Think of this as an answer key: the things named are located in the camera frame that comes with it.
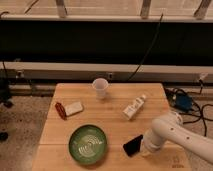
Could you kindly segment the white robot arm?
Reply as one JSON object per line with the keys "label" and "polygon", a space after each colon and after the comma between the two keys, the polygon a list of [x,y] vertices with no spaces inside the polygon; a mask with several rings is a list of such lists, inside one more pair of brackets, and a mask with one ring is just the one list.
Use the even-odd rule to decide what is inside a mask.
{"label": "white robot arm", "polygon": [[151,153],[159,151],[166,141],[171,141],[213,164],[213,139],[195,134],[183,126],[176,112],[156,117],[143,135],[143,146]]}

